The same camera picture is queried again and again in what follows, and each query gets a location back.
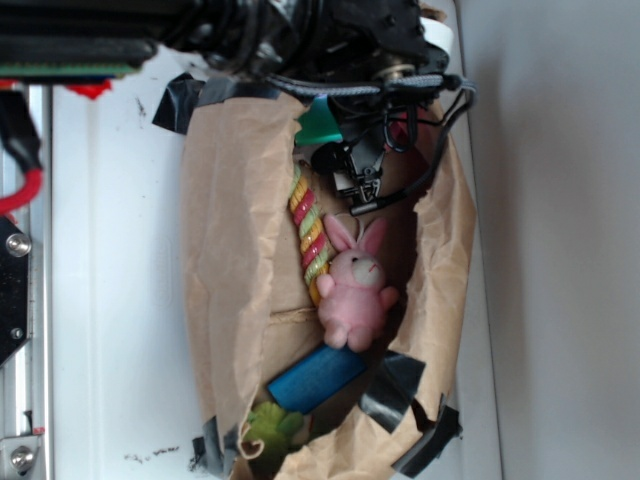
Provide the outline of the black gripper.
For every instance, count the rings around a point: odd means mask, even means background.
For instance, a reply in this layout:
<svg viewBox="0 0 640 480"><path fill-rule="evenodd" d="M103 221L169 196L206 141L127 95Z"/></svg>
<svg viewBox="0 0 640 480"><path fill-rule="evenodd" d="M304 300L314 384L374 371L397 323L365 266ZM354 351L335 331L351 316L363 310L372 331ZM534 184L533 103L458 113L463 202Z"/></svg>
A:
<svg viewBox="0 0 640 480"><path fill-rule="evenodd" d="M317 174L333 174L336 196L352 201L349 213L360 216L378 209L385 143L396 140L392 100L382 96L332 96L328 100L342 142L322 145L311 156Z"/></svg>

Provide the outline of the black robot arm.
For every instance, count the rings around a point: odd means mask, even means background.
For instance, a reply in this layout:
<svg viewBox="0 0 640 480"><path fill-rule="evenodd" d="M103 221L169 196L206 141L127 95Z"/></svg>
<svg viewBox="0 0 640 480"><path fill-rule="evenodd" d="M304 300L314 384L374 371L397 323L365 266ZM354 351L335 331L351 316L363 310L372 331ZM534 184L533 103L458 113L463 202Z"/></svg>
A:
<svg viewBox="0 0 640 480"><path fill-rule="evenodd" d="M160 47L296 97L365 97L378 118L463 85L416 1L5 1L1 143L23 183L2 198L3 213L29 204L43 182L40 141L15 84L104 85Z"/></svg>

